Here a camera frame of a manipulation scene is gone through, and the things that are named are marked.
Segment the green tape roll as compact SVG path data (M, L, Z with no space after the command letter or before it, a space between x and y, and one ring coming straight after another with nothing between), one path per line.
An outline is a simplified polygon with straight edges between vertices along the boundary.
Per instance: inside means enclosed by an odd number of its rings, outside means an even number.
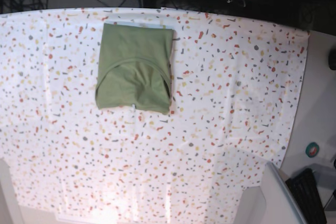
M320 150L319 145L316 142L311 142L307 145L306 150L305 150L305 154L309 158L313 158L313 157L317 156L319 150Z

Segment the green t-shirt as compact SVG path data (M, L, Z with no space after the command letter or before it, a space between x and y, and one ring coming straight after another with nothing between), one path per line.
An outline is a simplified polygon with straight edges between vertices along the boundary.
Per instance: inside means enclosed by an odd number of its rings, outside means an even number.
M130 106L168 114L174 31L105 23L95 100L99 109Z

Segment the terrazzo pattern tablecloth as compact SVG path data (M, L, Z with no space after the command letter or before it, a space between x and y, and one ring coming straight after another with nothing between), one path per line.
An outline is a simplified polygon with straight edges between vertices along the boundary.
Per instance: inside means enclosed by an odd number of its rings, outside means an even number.
M99 109L104 24L174 30L167 114ZM280 166L309 32L174 9L1 16L1 159L21 206L96 223L232 223Z

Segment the black keyboard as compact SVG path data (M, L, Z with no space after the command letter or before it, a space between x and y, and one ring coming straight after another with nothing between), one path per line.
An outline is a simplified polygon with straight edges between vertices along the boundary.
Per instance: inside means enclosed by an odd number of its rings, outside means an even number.
M327 223L317 183L311 168L306 168L294 178L286 180L307 223Z

